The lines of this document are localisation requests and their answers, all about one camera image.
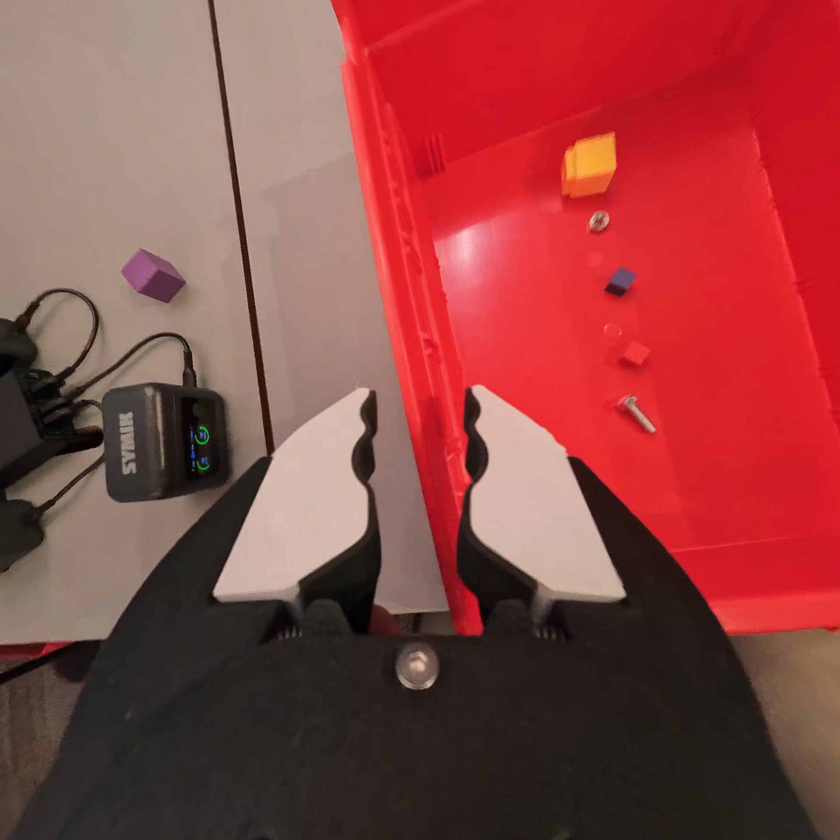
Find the black electronic device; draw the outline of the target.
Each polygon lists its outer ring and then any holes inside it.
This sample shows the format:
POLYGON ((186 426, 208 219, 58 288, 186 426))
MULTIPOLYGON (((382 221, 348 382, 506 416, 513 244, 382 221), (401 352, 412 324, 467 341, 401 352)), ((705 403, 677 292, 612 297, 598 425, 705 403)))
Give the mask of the black electronic device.
POLYGON ((39 349, 28 333, 37 306, 16 319, 2 319, 1 334, 1 488, 5 490, 53 458, 98 448, 99 427, 79 427, 81 412, 62 395, 69 373, 35 367, 39 349))

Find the red plastic bin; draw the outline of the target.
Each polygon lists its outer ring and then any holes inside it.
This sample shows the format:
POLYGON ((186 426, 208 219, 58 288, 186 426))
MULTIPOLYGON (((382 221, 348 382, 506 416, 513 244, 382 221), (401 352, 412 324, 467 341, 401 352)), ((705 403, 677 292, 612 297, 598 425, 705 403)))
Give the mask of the red plastic bin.
POLYGON ((838 2, 332 7, 456 632, 481 629, 455 561, 472 385, 582 459, 730 634, 837 632, 838 2), (562 196, 565 151, 609 132, 606 192, 562 196))

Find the black power adapter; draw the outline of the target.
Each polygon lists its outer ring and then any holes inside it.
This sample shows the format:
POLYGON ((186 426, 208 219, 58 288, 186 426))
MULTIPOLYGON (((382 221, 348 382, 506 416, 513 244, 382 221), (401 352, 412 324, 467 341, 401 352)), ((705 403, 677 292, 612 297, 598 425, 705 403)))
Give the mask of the black power adapter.
POLYGON ((43 543, 43 513, 28 500, 1 500, 1 574, 43 543))

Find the metal screw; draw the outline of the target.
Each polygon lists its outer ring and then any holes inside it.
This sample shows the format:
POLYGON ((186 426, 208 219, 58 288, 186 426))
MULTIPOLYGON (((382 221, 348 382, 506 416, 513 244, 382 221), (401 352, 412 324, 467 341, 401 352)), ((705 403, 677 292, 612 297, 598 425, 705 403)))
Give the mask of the metal screw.
POLYGON ((656 434, 658 429, 638 404, 636 395, 625 395, 616 402, 616 408, 632 417, 647 434, 656 434))

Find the purple cube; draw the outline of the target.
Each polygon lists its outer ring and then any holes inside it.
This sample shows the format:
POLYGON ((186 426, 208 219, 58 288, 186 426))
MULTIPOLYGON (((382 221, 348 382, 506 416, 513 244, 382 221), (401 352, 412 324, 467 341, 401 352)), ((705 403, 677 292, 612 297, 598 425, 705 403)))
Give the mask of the purple cube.
POLYGON ((171 262, 139 248, 121 267, 120 273, 142 296, 170 303, 186 286, 186 280, 171 262))

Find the orange plastic block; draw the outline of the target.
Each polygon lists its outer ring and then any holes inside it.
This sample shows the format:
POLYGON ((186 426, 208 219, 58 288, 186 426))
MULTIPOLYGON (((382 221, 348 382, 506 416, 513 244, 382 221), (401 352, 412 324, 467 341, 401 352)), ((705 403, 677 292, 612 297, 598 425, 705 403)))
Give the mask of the orange plastic block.
POLYGON ((614 132, 578 140, 563 155, 561 195, 569 198, 599 196, 616 172, 614 132))

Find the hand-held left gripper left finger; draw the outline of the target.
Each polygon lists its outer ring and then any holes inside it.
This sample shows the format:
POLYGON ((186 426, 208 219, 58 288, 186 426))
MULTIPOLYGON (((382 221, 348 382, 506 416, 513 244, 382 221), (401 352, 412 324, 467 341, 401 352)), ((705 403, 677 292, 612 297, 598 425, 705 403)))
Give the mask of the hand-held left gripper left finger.
POLYGON ((371 478, 374 390, 358 387, 291 434, 271 456, 213 589, 218 602, 283 602, 299 622, 336 602, 367 634, 382 570, 371 478))

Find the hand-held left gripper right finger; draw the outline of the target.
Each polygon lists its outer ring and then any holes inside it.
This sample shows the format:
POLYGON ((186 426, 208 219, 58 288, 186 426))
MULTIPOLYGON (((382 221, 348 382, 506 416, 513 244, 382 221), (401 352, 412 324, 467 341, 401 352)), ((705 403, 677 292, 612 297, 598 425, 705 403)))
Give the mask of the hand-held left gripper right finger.
POLYGON ((567 449, 484 385, 465 391, 456 564, 481 634, 569 636, 573 606, 624 606, 627 591, 567 449))

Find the black battery charger with display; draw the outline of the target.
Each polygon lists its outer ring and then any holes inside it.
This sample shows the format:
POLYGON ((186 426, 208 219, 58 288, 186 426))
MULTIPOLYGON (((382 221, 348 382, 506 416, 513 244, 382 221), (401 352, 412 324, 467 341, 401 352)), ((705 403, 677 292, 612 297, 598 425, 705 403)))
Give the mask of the black battery charger with display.
POLYGON ((104 470, 121 503, 193 495, 230 476, 227 407, 204 388, 143 383, 101 400, 104 470))

